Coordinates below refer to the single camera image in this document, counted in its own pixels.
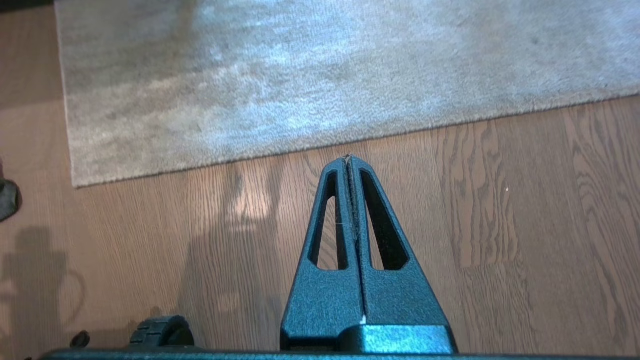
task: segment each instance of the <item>black object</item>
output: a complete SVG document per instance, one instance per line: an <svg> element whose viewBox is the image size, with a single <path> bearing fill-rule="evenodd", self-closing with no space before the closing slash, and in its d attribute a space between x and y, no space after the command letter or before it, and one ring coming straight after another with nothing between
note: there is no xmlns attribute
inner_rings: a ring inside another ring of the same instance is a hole
<svg viewBox="0 0 640 360"><path fill-rule="evenodd" d="M334 196L339 269L321 270L317 267L317 260L326 202ZM367 208L384 270L376 270L371 265ZM180 316L162 319L143 322L128 348L58 350L48 353L43 359L594 359L457 354L449 323L376 174L367 163L354 156L330 163L320 178L298 271L280 329L283 352L211 352L188 346L193 344L193 337L186 321Z"/></svg>
<svg viewBox="0 0 640 360"><path fill-rule="evenodd" d="M69 343L70 348L85 348L91 342L91 336L85 330L78 332L77 335L71 339L71 343Z"/></svg>
<svg viewBox="0 0 640 360"><path fill-rule="evenodd" d="M0 222L18 212L20 190L10 180L0 179Z"/></svg>
<svg viewBox="0 0 640 360"><path fill-rule="evenodd" d="M182 316L149 318L140 323L129 341L129 346L165 347L194 346L189 323Z"/></svg>

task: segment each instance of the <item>black wheel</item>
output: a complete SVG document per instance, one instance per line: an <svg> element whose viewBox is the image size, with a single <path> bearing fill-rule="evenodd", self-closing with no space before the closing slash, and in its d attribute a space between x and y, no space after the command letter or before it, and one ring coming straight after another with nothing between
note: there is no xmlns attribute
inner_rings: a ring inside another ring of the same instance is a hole
<svg viewBox="0 0 640 360"><path fill-rule="evenodd" d="M182 316L162 316L141 322L131 335L129 346L194 346L189 323Z"/></svg>

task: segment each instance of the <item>textured black plastic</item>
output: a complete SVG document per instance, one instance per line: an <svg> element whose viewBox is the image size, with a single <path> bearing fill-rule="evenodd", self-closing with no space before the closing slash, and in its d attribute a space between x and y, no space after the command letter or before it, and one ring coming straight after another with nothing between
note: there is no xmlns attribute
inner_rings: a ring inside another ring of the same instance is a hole
<svg viewBox="0 0 640 360"><path fill-rule="evenodd" d="M316 267L319 240L324 224L326 201L336 197L336 233L338 243L337 271ZM369 251L367 208L376 233L385 270L376 270ZM408 331L411 325L440 327L445 343L434 344L434 351L455 351L449 323L431 290L411 246L397 221L380 181L364 161L348 156L327 165L320 178L311 214L307 239L300 257L289 304L282 320L281 350L340 350L347 329L359 325L402 325L411 338L405 343L419 342L420 331ZM376 348L370 335L367 349ZM374 328L380 346L388 333ZM425 338L424 342L433 341Z"/></svg>

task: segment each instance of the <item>floor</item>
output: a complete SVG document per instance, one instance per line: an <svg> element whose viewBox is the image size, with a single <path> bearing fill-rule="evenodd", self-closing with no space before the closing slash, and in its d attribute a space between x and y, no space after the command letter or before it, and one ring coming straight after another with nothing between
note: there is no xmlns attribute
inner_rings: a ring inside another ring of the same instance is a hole
<svg viewBox="0 0 640 360"><path fill-rule="evenodd" d="M378 173L462 352L640 354L640 97L74 190L51 7L0 14L0 359L127 343L276 350L317 180ZM331 224L321 263L335 266Z"/></svg>

